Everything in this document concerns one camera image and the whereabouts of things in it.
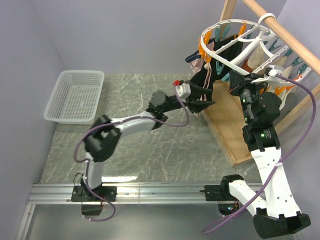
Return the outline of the black boxer briefs tan waistband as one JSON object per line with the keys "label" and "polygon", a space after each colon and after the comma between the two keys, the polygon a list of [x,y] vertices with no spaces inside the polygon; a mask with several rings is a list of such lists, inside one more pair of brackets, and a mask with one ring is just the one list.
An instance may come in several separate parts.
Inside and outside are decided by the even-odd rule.
{"label": "black boxer briefs tan waistband", "polygon": [[199,87],[200,93],[196,95],[195,99],[198,101],[213,101],[213,88],[216,80],[220,79],[217,74],[216,60],[214,58],[210,61],[212,73],[203,67],[198,73],[194,73],[190,82]]}

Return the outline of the pink underwear navy trim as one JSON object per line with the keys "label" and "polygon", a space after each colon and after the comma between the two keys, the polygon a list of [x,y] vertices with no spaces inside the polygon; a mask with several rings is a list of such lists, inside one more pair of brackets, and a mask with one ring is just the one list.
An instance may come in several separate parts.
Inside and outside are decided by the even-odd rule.
{"label": "pink underwear navy trim", "polygon": [[206,51],[204,51],[200,43],[198,44],[197,51],[185,58],[185,62],[190,64],[190,67],[195,74],[198,73],[203,66],[207,71],[209,70],[209,73],[211,74],[211,60],[212,57],[208,55]]}

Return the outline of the white round clip hanger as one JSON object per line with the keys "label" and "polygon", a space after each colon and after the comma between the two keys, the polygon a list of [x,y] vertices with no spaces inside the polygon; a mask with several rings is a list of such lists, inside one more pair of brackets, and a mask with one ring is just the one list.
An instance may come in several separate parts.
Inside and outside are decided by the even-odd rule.
{"label": "white round clip hanger", "polygon": [[[268,56],[268,59],[265,60],[263,64],[261,64],[256,70],[253,71],[253,73],[257,74],[261,72],[262,70],[265,70],[270,64],[275,60],[277,57],[280,56],[280,54],[283,51],[288,51],[289,46],[285,45],[283,46],[278,52],[272,53],[272,48],[267,48],[266,43],[268,43],[273,38],[278,38],[279,36],[274,33],[273,30],[271,30],[268,27],[265,27],[261,25],[262,21],[266,20],[267,18],[273,18],[276,19],[275,15],[272,13],[266,13],[263,14],[257,23],[252,21],[244,21],[243,19],[227,19],[222,20],[211,27],[208,27],[206,30],[203,31],[201,37],[199,38],[199,43],[201,44],[202,48],[208,55],[210,55],[212,58],[216,60],[216,72],[218,75],[222,76],[223,81],[227,81],[230,79],[229,73],[223,73],[223,70],[226,67],[229,67],[230,69],[240,73],[241,75],[248,75],[249,72],[245,71],[238,65],[243,62],[249,55],[253,53],[253,51],[260,46],[262,50],[264,51],[264,55]],[[220,49],[214,51],[213,49],[209,49],[207,45],[209,44],[210,36],[212,31],[215,31],[215,37],[214,37],[214,43],[219,40],[220,30],[222,25],[227,24],[227,27],[230,27],[233,23],[242,23],[242,26],[240,28],[240,32],[238,33],[238,37],[231,42],[227,43],[226,45],[223,45]],[[233,60],[228,61],[227,59],[224,59],[223,57],[219,56],[219,53],[224,51],[225,49],[229,48],[233,44],[237,42],[242,43],[248,43],[247,47],[245,49],[242,49],[241,53],[235,57]],[[260,83],[260,82],[268,82],[269,84],[276,86],[276,87],[287,87],[287,86],[293,86],[294,84],[299,83],[305,76],[308,75],[308,73],[311,71],[310,67],[306,67],[302,70],[298,71],[298,76],[296,79],[293,80],[293,82],[286,81],[284,70],[281,75],[277,75],[276,77],[272,76],[263,76],[259,77],[258,79],[254,80],[254,83]]]}

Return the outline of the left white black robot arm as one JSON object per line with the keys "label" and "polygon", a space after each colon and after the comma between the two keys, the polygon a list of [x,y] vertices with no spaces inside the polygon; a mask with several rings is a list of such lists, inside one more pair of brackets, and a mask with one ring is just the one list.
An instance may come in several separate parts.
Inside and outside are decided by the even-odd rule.
{"label": "left white black robot arm", "polygon": [[87,163],[80,182],[83,195],[89,201],[96,201],[101,194],[104,162],[109,159],[121,138],[139,132],[153,131],[162,125],[183,127],[167,121],[167,112],[184,109],[186,113],[199,113],[214,104],[209,98],[213,90],[198,86],[191,81],[177,80],[173,83],[174,95],[168,96],[162,90],[151,95],[148,108],[141,113],[123,118],[108,118],[102,115],[93,124],[81,142],[84,143]]}

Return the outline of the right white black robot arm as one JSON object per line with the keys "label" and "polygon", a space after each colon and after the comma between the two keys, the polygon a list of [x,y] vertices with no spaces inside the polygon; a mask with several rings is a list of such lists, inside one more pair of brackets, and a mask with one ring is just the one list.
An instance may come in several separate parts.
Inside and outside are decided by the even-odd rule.
{"label": "right white black robot arm", "polygon": [[282,159],[280,140],[274,120],[280,116],[281,99],[267,90],[266,81],[256,84],[259,76],[242,75],[234,70],[229,73],[229,93],[240,98],[244,116],[242,135],[258,168],[265,198],[261,198],[242,178],[220,187],[226,200],[234,197],[253,216],[253,224],[262,239],[295,234],[310,226],[310,217],[297,205]]}

